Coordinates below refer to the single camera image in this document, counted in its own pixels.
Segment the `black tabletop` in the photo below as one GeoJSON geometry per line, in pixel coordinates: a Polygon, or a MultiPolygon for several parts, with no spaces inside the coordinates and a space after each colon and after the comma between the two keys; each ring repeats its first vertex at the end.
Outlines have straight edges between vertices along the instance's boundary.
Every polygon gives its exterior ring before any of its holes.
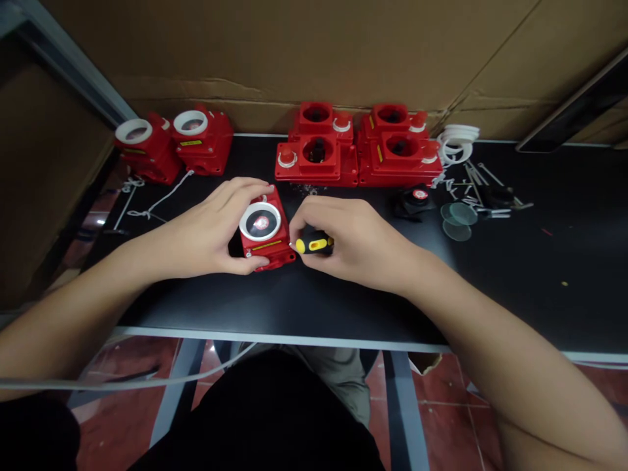
{"type": "MultiPolygon", "coordinates": [[[[223,177],[189,177],[154,214],[170,220],[224,179],[251,176],[272,182],[281,140],[236,137],[223,177]]],[[[582,147],[563,147],[550,155],[520,154],[513,145],[476,143],[472,160],[486,164],[534,207],[511,219],[481,221],[472,227],[472,238],[462,243],[442,232],[438,210],[424,213],[422,223],[394,218],[390,199],[396,190],[316,190],[365,199],[406,237],[435,252],[561,350],[628,353],[623,291],[628,281],[628,154],[582,147]]],[[[466,178],[461,167],[450,169],[448,177],[466,178]]],[[[144,211],[171,189],[149,184],[138,188],[126,210],[144,211]]],[[[288,218],[311,192],[289,183],[277,183],[277,189],[288,218]]],[[[436,196],[449,201],[442,188],[436,196]]],[[[113,228],[127,201],[128,194],[119,197],[105,229],[113,228]]],[[[130,236],[101,235],[87,266],[160,224],[156,218],[124,215],[118,228],[130,236]]],[[[238,234],[230,252],[242,255],[238,234]]],[[[447,290],[442,287],[443,296],[447,290]]],[[[129,308],[120,325],[349,344],[373,341],[382,348],[399,345],[418,351],[445,344],[434,325],[404,299],[310,270],[300,260],[248,277],[214,274],[158,283],[129,308]]]]}

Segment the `forearm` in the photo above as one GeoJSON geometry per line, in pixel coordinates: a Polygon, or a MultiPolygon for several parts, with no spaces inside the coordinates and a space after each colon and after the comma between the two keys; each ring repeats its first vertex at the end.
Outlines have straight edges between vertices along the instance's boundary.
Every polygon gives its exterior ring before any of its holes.
{"type": "Polygon", "coordinates": [[[447,338],[464,369],[506,421],[600,463],[625,459],[628,438],[600,392],[530,326],[421,252],[421,283],[404,295],[447,338]]]}
{"type": "MultiPolygon", "coordinates": [[[[101,348],[120,316],[150,285],[123,245],[59,288],[0,332],[0,377],[76,376],[101,348]]],[[[26,395],[0,391],[0,400],[26,395]]]]}

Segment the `floor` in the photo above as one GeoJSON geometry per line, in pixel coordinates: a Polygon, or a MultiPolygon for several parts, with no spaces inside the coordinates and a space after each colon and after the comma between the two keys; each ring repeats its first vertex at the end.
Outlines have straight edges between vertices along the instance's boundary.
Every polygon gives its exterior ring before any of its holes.
{"type": "MultiPolygon", "coordinates": [[[[157,377],[167,377],[180,339],[131,337],[109,345],[94,360],[88,375],[102,380],[149,370],[158,366],[157,377]]],[[[205,345],[201,371],[220,364],[213,343],[205,345]]],[[[628,406],[628,372],[580,367],[611,402],[628,406]]],[[[192,408],[220,379],[222,372],[199,382],[192,408]]],[[[495,416],[489,404],[467,391],[469,379],[458,358],[444,355],[425,376],[413,373],[417,402],[425,431],[431,471],[502,470],[495,416]]],[[[391,469],[385,371],[381,353],[367,378],[371,390],[369,429],[381,460],[391,469]]],[[[124,470],[150,443],[152,425],[163,388],[118,392],[74,409],[82,433],[79,470],[124,470]]],[[[628,427],[628,419],[623,419],[628,427]]]]}

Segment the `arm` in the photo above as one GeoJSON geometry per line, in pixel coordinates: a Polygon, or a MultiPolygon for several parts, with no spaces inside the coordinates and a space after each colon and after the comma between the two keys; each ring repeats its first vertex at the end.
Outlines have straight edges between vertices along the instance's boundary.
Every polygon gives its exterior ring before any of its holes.
{"type": "Polygon", "coordinates": [[[304,264],[415,304],[495,409],[510,469],[626,469],[628,434],[587,378],[530,326],[386,223],[365,201],[308,197],[290,223],[335,240],[304,264]]]}
{"type": "MultiPolygon", "coordinates": [[[[77,376],[148,286],[207,273],[247,275],[264,257],[232,258],[227,244],[264,181],[236,178],[167,224],[137,237],[53,292],[0,332],[0,377],[77,376]]],[[[0,390],[0,401],[34,391],[0,390]]]]}

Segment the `screwdriver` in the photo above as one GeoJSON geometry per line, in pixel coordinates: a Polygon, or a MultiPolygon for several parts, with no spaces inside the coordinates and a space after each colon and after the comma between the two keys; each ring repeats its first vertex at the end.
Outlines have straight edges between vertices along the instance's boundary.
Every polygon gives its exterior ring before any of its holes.
{"type": "Polygon", "coordinates": [[[325,231],[317,230],[304,234],[296,240],[294,246],[302,254],[331,254],[334,251],[334,239],[325,231]]]}

